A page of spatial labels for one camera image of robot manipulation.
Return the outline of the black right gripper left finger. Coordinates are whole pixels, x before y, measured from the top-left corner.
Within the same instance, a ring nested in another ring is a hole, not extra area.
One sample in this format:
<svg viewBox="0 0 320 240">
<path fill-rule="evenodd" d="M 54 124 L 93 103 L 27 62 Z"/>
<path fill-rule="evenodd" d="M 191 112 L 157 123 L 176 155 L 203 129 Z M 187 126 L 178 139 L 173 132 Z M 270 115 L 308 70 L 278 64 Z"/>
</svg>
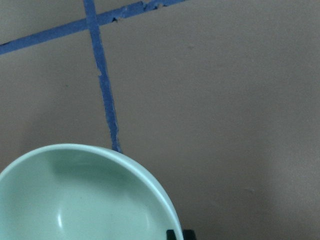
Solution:
<svg viewBox="0 0 320 240">
<path fill-rule="evenodd" d="M 177 240 L 175 231 L 173 229 L 168 229 L 166 231 L 166 239 L 167 240 Z"/>
</svg>

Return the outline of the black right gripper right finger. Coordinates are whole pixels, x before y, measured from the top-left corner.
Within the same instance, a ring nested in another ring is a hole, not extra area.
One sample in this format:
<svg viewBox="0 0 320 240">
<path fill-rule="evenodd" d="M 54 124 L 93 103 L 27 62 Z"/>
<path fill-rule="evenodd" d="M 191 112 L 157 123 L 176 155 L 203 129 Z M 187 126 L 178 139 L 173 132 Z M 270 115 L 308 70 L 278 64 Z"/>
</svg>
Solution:
<svg viewBox="0 0 320 240">
<path fill-rule="evenodd" d="M 182 233 L 184 240 L 197 240 L 196 233 L 192 229 L 184 229 Z"/>
</svg>

